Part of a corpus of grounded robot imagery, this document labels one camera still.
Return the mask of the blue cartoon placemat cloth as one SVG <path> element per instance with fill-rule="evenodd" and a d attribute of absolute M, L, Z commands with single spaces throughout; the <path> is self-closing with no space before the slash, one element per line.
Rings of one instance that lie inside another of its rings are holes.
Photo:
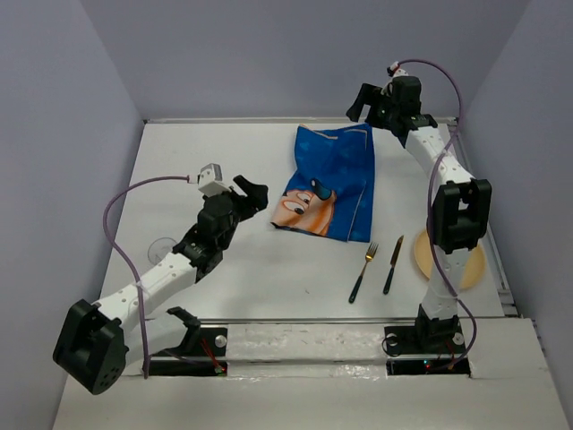
<path fill-rule="evenodd" d="M 275 228 L 343 242 L 371 240 L 375 186 L 372 128 L 297 128 L 295 172 L 271 218 Z"/>

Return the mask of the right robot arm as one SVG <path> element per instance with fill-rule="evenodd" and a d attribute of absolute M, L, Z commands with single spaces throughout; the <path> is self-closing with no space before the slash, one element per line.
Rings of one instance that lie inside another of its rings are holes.
<path fill-rule="evenodd" d="M 460 284 L 471 251 L 486 233 L 492 199 L 490 182 L 459 164 L 437 122 L 422 113 L 421 91 L 418 78 L 396 74 L 383 87 L 363 84 L 346 112 L 356 122 L 368 107 L 366 124 L 390 131 L 429 177 L 426 232 L 432 275 L 414 324 L 386 330 L 393 355 L 434 353 L 459 334 Z"/>

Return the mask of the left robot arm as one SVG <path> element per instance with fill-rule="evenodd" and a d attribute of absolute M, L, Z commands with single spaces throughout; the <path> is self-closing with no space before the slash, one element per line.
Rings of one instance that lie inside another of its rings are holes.
<path fill-rule="evenodd" d="M 89 393 L 108 390 L 124 369 L 141 361 L 147 372 L 153 353 L 173 348 L 180 354 L 198 343 L 200 321 L 181 307 L 148 322 L 146 316 L 170 297 L 198 283 L 223 260 L 237 226 L 267 208 L 269 188 L 235 176 L 234 185 L 198 177 L 203 206 L 196 223 L 155 267 L 133 274 L 134 281 L 93 303 L 73 304 L 53 352 L 54 362 Z"/>

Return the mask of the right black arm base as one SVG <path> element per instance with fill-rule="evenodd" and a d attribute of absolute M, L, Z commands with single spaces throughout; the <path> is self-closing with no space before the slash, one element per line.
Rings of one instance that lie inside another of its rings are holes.
<path fill-rule="evenodd" d="M 387 356 L 388 376 L 471 374 L 467 358 L 451 364 L 466 350 L 460 325 L 452 334 L 439 336 L 427 344 L 416 337 L 414 326 L 388 326 L 384 328 L 381 348 Z"/>

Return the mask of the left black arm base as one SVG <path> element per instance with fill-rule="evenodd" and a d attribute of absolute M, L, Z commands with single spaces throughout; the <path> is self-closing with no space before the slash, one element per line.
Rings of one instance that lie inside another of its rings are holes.
<path fill-rule="evenodd" d="M 185 335 L 178 347 L 154 354 L 150 376 L 226 376 L 227 338 L 227 327 L 202 326 L 197 334 Z"/>

